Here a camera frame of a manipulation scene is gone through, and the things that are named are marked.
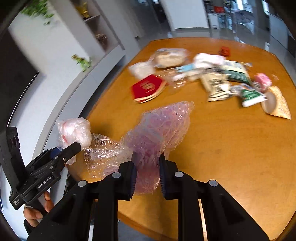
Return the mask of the person's left hand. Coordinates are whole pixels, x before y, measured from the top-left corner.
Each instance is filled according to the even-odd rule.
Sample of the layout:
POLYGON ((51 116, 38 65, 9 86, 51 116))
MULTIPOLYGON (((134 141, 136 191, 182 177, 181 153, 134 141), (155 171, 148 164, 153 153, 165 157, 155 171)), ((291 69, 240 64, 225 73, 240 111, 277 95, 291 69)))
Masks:
MULTIPOLYGON (((45 199, 44 208, 45 208, 46 212, 50 212, 54 207, 54 203, 51 200, 51 197, 50 197, 50 194, 48 191, 46 191, 44 193, 44 199, 45 199)), ((41 214, 40 211, 33 209, 31 207, 27 207, 27 206, 24 208, 23 214, 24 214, 26 221, 32 227, 36 227, 39 224, 38 220, 43 218, 43 215, 41 214)))

